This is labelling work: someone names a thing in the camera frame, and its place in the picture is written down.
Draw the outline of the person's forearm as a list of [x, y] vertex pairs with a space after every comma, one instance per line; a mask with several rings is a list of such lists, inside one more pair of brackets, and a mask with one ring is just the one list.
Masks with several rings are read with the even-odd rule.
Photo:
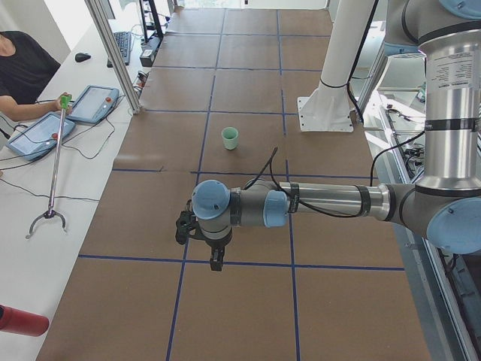
[[1, 96], [1, 112], [14, 122], [37, 119], [61, 109], [59, 100], [40, 104], [20, 105], [11, 96]]

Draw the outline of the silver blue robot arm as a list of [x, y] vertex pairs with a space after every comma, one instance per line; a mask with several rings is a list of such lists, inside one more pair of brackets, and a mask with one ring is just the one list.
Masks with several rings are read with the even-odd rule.
[[222, 268], [236, 226], [277, 227], [290, 214], [374, 217], [400, 224], [455, 254], [480, 249], [480, 3], [390, 1], [387, 56], [420, 52], [426, 59], [425, 160], [414, 184], [278, 183], [256, 177], [229, 189], [217, 180], [195, 187], [176, 222], [176, 239], [205, 241], [210, 267]]

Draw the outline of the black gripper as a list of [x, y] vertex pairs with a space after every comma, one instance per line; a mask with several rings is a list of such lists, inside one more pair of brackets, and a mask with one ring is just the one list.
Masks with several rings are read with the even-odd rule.
[[226, 242], [223, 240], [208, 240], [206, 243], [211, 249], [210, 269], [213, 272], [222, 271]]

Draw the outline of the person's hand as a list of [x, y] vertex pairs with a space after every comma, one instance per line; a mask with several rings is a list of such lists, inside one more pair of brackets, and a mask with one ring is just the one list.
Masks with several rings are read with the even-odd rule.
[[72, 95], [70, 93], [63, 93], [57, 100], [54, 101], [53, 111], [66, 110], [67, 114], [72, 111], [71, 106]]

